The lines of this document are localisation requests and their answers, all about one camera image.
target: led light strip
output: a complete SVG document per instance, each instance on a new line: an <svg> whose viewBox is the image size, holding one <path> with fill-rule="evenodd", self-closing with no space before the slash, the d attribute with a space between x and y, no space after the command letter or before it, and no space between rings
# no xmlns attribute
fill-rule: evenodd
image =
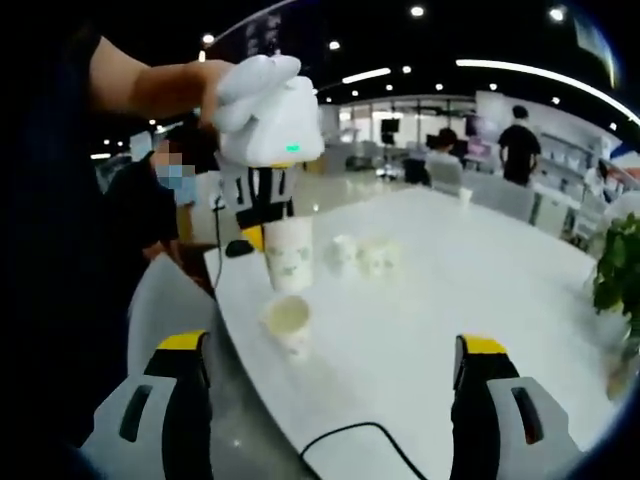
<svg viewBox="0 0 640 480"><path fill-rule="evenodd" d="M557 82L565 83L567 85L571 85L572 87L578 88L583 92L587 92L593 95L596 98L599 98L603 102L608 103L613 108L623 113L629 120L634 122L636 125L640 126L640 117L633 113L629 108L622 105L620 102L611 98L604 92L593 88L586 83L582 83L578 80L575 80L571 77L567 77L566 75L561 75L559 73L551 72L549 70L544 70L542 68L530 67L528 65L520 65L518 63L509 63L509 62L498 62L495 60L456 60L456 65L459 67L480 67L480 68L497 68L501 70L511 70L514 72L522 72L529 73L531 75L538 75L540 77L545 77L550 80L555 80Z"/></svg>
<svg viewBox="0 0 640 480"><path fill-rule="evenodd" d="M342 83L345 85L349 83L359 82L360 80L367 80L369 78L382 77L391 73L390 68L379 68L378 70L371 70L370 72L359 73L357 75L351 75L342 79Z"/></svg>

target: empty paper cup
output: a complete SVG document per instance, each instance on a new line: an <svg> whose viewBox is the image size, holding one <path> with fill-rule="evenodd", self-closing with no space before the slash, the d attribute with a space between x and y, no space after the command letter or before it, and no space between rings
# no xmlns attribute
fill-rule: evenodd
<svg viewBox="0 0 640 480"><path fill-rule="evenodd" d="M473 190L469 190L468 188L461 188L458 192L458 197L460 198L460 203L462 206L466 207L471 202L471 197L473 196Z"/></svg>
<svg viewBox="0 0 640 480"><path fill-rule="evenodd" d="M309 356L309 305L301 297L285 297L273 303L264 320L269 332L296 360Z"/></svg>
<svg viewBox="0 0 640 480"><path fill-rule="evenodd" d="M313 283L311 217L294 217L264 226L265 254L276 291L297 292Z"/></svg>
<svg viewBox="0 0 640 480"><path fill-rule="evenodd" d="M331 263L336 273L350 275L358 271L358 242L349 235L335 237L331 244Z"/></svg>
<svg viewBox="0 0 640 480"><path fill-rule="evenodd" d="M386 276L397 270L398 246L389 240L369 240L360 246L358 259L360 268L366 276Z"/></svg>

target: black ceiling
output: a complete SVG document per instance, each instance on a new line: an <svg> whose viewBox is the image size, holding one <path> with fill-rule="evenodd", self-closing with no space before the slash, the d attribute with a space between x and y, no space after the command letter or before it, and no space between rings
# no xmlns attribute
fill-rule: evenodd
<svg viewBox="0 0 640 480"><path fill-rule="evenodd" d="M146 10L127 11L113 3L101 7L95 23L116 45L151 64L194 60L201 49L203 33L219 36L254 12L276 2L237 0L208 2L182 0L159 4ZM297 0L277 9L277 47L298 56L304 72L321 90L321 101L334 103L385 96L386 84L394 95L435 93L473 94L497 83L499 91L528 100L549 103L562 99L559 108L605 128L616 122L624 140L640 145L638 127L602 101L557 82L498 70L459 68L457 58L478 58L523 63L556 71L598 88L632 110L640 107L640 60L637 41L628 27L632 3L625 0L581 0L568 4L562 24L550 21L551 0ZM420 5L425 15L412 18L411 6ZM602 63L576 45L574 16L589 19L609 41L619 62L620 78L615 89ZM264 27L265 16L258 21ZM330 51L328 43L338 40L341 49ZM209 58L239 61L247 56L246 28L232 31L211 47ZM401 73L410 65L412 73ZM348 75L390 67L391 75L359 82L357 87L341 85ZM125 137L147 125L125 119L98 124L97 137Z"/></svg>

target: window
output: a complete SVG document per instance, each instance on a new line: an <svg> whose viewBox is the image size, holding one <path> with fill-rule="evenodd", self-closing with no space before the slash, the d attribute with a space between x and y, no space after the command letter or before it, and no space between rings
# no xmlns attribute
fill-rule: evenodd
<svg viewBox="0 0 640 480"><path fill-rule="evenodd" d="M354 125L353 125L353 109L351 107L343 107L340 109L340 140L343 142L353 142Z"/></svg>
<svg viewBox="0 0 640 480"><path fill-rule="evenodd" d="M356 140L362 142L371 140L371 104L353 107L354 128L357 130Z"/></svg>
<svg viewBox="0 0 640 480"><path fill-rule="evenodd" d="M400 116L400 129L396 133L396 146L415 148L418 142L418 100L401 100L394 104Z"/></svg>
<svg viewBox="0 0 640 480"><path fill-rule="evenodd" d="M386 118L393 118L391 112L391 102L380 102L373 104L373 112L371 113L373 118L373 141L378 145L383 145L382 137L380 135L380 128L382 126L382 120Z"/></svg>

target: person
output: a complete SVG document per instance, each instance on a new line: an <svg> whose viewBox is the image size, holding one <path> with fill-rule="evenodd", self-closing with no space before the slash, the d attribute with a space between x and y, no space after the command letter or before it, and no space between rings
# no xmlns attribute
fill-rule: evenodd
<svg viewBox="0 0 640 480"><path fill-rule="evenodd" d="M609 169L602 160L598 160L598 165L591 167L584 175L584 184L587 190L591 192L594 197L604 200L607 203L611 201L609 193L605 190L608 176Z"/></svg>
<svg viewBox="0 0 640 480"><path fill-rule="evenodd" d="M17 355L6 365L6 393L20 421L7 434L36 459L22 462L21 477L42 468L47 476L76 478L70 469L77 466L64 459L74 456L69 449L92 431L94 410L126 375L131 291L120 281L118 232L106 221L85 148L92 112L161 119L200 107L206 129L230 68L216 60L147 66L86 26L84 15L63 17L61 8L18 12L38 32L28 36L37 45L3 42L12 119L3 148L3 336Z"/></svg>
<svg viewBox="0 0 640 480"><path fill-rule="evenodd" d="M183 261L185 250L188 260L193 256L191 246L179 241L177 199L182 198L181 205L185 199L192 201L195 174L215 168L214 150L215 142L195 126L180 125L170 130L155 150L113 178L105 195L113 224L121 232L118 240L128 259L128 284L133 288L149 262L164 253L209 290L201 272L195 274L194 262L185 265Z"/></svg>
<svg viewBox="0 0 640 480"><path fill-rule="evenodd" d="M624 220L631 213L636 218L640 218L640 190L630 190L620 195L604 211L602 221L608 228L613 220L617 218Z"/></svg>
<svg viewBox="0 0 640 480"><path fill-rule="evenodd" d="M451 150L456 146L458 135L451 128L443 128L438 132L434 149L427 153L426 166L429 162L452 163L460 165L458 157L451 155Z"/></svg>
<svg viewBox="0 0 640 480"><path fill-rule="evenodd" d="M513 107L513 125L507 128L498 144L505 180L526 187L529 177L538 166L540 142L528 128L529 112L521 105Z"/></svg>

